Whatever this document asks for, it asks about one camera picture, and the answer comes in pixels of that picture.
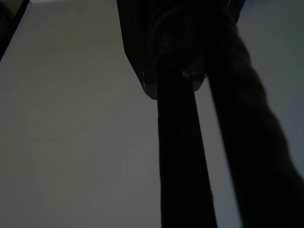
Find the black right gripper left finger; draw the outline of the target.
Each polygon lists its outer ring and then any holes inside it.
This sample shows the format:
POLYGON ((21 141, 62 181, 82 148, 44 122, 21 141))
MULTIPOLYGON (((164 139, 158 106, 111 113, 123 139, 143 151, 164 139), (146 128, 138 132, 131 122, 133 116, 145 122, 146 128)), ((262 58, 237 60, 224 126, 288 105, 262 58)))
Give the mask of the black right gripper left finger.
POLYGON ((215 228, 213 195, 192 80, 157 71, 161 225, 215 228))

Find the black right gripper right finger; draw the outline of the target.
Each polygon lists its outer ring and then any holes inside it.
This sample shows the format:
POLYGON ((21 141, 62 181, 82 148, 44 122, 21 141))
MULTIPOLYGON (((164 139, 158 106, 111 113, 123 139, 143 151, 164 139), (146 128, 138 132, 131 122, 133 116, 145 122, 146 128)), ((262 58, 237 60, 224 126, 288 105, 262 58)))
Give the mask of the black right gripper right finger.
POLYGON ((207 27, 209 83, 243 226, 301 228, 304 182, 229 14, 207 27))

